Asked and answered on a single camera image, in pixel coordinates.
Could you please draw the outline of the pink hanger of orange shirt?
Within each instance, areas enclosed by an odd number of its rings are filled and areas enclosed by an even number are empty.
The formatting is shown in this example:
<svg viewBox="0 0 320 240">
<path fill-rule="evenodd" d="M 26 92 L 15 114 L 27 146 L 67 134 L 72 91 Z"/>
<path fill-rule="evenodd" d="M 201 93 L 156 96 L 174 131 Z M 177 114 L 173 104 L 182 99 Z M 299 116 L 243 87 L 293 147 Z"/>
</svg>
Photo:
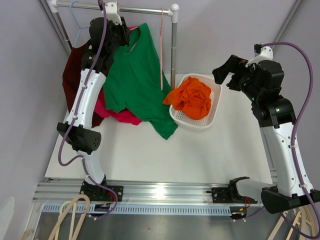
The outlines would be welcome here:
<svg viewBox="0 0 320 240">
<path fill-rule="evenodd" d="M 161 8 L 161 22 L 159 26 L 159 63 L 160 63 L 160 89 L 163 90 L 163 20 L 164 20 L 164 10 Z"/>
</svg>

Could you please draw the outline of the green t shirt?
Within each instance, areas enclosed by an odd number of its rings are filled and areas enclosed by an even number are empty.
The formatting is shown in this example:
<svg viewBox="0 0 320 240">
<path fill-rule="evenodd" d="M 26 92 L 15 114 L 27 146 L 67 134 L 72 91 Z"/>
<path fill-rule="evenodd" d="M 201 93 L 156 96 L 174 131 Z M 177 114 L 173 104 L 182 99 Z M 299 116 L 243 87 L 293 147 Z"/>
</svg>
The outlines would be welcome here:
<svg viewBox="0 0 320 240">
<path fill-rule="evenodd" d="M 144 122 L 149 122 L 167 140 L 177 129 L 163 100 L 171 86 L 163 74 L 160 84 L 160 60 L 146 23 L 139 26 L 140 38 L 132 51 L 120 46 L 103 84 L 106 108 L 116 113 L 128 109 Z"/>
</svg>

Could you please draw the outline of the orange t shirt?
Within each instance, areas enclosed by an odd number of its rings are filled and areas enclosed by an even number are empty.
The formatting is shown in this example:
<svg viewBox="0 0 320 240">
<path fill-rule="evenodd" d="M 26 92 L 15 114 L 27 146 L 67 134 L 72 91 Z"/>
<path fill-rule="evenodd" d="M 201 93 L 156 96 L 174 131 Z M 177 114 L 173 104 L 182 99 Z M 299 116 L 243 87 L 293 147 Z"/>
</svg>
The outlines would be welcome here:
<svg viewBox="0 0 320 240">
<path fill-rule="evenodd" d="M 163 100 L 164 105 L 172 105 L 192 120 L 201 120 L 211 109 L 212 90 L 196 77 L 189 76 L 183 83 L 170 91 Z"/>
</svg>

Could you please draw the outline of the pink magenta t shirt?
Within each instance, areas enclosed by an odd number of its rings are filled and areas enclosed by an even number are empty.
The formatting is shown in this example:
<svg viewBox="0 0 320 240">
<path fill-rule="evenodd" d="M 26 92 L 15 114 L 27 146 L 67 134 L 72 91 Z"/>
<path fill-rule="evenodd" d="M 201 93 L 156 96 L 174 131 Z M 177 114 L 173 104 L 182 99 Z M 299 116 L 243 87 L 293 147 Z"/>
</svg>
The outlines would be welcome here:
<svg viewBox="0 0 320 240">
<path fill-rule="evenodd" d="M 126 108 L 121 110 L 120 112 L 114 112 L 113 110 L 107 109 L 104 89 L 101 88 L 94 107 L 94 113 L 92 116 L 92 127 L 99 126 L 104 119 L 109 117 L 113 117 L 118 122 L 129 123 L 135 126 L 139 125 L 142 122 L 142 120 L 140 120 Z"/>
</svg>

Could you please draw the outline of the pink hanger of green shirt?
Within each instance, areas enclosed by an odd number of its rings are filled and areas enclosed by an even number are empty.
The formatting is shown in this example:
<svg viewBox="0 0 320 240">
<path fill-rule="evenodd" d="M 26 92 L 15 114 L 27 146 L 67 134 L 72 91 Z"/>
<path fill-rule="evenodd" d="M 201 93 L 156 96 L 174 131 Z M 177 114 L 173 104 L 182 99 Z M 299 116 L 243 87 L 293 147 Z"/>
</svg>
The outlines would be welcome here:
<svg viewBox="0 0 320 240">
<path fill-rule="evenodd" d="M 141 36 L 141 30 L 139 26 L 130 27 L 130 52 L 137 45 L 139 38 Z"/>
</svg>

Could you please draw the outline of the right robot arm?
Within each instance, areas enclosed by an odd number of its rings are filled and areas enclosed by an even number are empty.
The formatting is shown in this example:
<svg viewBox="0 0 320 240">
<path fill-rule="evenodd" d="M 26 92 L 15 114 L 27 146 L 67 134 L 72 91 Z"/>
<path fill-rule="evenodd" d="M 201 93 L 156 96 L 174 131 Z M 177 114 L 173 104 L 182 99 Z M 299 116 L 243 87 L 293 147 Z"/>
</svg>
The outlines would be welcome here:
<svg viewBox="0 0 320 240">
<path fill-rule="evenodd" d="M 227 87 L 243 92 L 251 101 L 267 160 L 277 173 L 277 183 L 273 184 L 249 177 L 232 179 L 227 190 L 228 198 L 237 203 L 250 197 L 262 202 L 271 214 L 319 202 L 320 192 L 314 189 L 308 178 L 297 135 L 293 132 L 298 123 L 293 105 L 280 94 L 285 76 L 281 64 L 269 59 L 250 63 L 231 55 L 212 74 L 219 85 L 231 74 Z"/>
</svg>

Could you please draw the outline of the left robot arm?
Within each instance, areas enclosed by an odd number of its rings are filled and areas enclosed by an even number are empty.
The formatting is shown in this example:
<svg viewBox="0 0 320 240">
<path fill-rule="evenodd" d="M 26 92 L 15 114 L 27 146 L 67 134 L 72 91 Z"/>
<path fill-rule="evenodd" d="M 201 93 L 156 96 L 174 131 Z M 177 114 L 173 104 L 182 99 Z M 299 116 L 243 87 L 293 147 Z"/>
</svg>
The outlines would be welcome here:
<svg viewBox="0 0 320 240">
<path fill-rule="evenodd" d="M 89 35 L 81 59 L 78 90 L 66 121 L 58 123 L 57 131 L 82 161 L 86 176 L 81 194 L 101 201 L 111 190 L 97 156 L 102 135 L 92 129 L 92 119 L 116 50 L 130 43 L 130 29 L 122 16 L 118 20 L 97 17 L 90 22 Z"/>
</svg>

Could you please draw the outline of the maroon t shirt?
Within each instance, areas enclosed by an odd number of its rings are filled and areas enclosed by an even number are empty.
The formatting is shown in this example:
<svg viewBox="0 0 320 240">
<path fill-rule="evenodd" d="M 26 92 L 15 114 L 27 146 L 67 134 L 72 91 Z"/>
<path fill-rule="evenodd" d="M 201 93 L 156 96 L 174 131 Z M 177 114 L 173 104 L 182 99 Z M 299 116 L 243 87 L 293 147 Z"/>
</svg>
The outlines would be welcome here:
<svg viewBox="0 0 320 240">
<path fill-rule="evenodd" d="M 81 80 L 81 64 L 82 57 L 85 54 L 87 43 L 80 47 L 74 47 L 71 50 L 70 56 L 67 60 L 66 66 L 62 74 L 62 86 L 65 94 L 67 109 L 70 112 L 76 94 L 78 91 L 79 83 Z"/>
</svg>

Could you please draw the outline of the metal clothes rack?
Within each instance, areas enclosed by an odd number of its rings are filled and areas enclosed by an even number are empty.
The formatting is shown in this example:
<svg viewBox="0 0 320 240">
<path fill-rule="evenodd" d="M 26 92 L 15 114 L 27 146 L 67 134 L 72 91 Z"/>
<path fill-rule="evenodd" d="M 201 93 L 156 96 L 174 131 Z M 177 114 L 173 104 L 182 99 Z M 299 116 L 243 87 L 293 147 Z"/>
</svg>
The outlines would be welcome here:
<svg viewBox="0 0 320 240">
<path fill-rule="evenodd" d="M 71 1 L 67 0 L 47 0 L 50 11 L 58 14 L 58 7 L 69 7 Z M 98 3 L 75 3 L 73 8 L 100 10 Z M 178 12 L 179 5 L 174 3 L 170 9 L 163 10 L 165 16 L 171 17 L 171 57 L 170 57 L 170 86 L 173 90 L 176 87 L 176 49 L 177 49 L 177 28 L 178 28 Z M 161 9 L 126 7 L 118 5 L 118 12 L 137 13 L 149 15 L 161 15 Z"/>
</svg>

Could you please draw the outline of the white perforated plastic basket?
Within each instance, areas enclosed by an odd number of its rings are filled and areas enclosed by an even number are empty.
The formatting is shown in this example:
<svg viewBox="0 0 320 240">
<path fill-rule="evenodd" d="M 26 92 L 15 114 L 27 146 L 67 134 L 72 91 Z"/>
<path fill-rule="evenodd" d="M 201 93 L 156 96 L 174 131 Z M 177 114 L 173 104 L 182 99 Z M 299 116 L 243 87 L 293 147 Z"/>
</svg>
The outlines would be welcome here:
<svg viewBox="0 0 320 240">
<path fill-rule="evenodd" d="M 222 87 L 221 85 L 215 83 L 213 77 L 197 73 L 189 73 L 184 75 L 178 86 L 185 82 L 188 79 L 188 77 L 198 79 L 201 83 L 205 84 L 211 89 L 211 108 L 209 110 L 208 115 L 203 117 L 202 119 L 195 120 L 188 117 L 182 110 L 175 110 L 172 105 L 169 107 L 169 114 L 178 126 L 184 127 L 192 131 L 201 132 L 210 128 L 214 122 L 215 115 L 217 113 L 217 109 L 220 102 Z"/>
</svg>

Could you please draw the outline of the beige wooden hangers right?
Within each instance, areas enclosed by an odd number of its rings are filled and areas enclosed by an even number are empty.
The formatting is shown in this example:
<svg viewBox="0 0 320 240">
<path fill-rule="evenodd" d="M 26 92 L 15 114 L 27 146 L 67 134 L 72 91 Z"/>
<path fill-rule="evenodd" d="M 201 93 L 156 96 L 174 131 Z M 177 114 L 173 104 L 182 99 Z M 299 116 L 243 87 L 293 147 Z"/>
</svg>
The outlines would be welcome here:
<svg viewBox="0 0 320 240">
<path fill-rule="evenodd" d="M 280 215 L 267 240 L 307 240 L 308 238 L 300 235 L 291 226 L 297 228 L 303 234 L 314 237 L 318 228 L 316 221 L 309 206 L 301 206 L 294 210 L 284 211 L 282 213 L 285 219 Z"/>
</svg>

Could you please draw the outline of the aluminium mounting rail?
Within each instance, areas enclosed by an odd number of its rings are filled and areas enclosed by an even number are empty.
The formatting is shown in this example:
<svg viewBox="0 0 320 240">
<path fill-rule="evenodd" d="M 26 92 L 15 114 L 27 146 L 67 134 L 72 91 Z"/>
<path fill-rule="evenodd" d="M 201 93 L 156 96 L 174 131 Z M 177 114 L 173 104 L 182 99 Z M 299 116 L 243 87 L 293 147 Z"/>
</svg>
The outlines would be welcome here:
<svg viewBox="0 0 320 240">
<path fill-rule="evenodd" d="M 82 194 L 80 180 L 40 182 L 32 201 L 42 203 L 42 211 L 57 213 L 65 209 L 64 202 Z M 112 214 L 172 215 L 172 216 L 243 216 L 262 208 L 262 203 L 228 202 L 222 197 L 224 184 L 157 183 L 110 181 L 110 188 L 118 194 L 114 200 L 91 200 L 88 212 L 102 215 L 108 209 Z"/>
</svg>

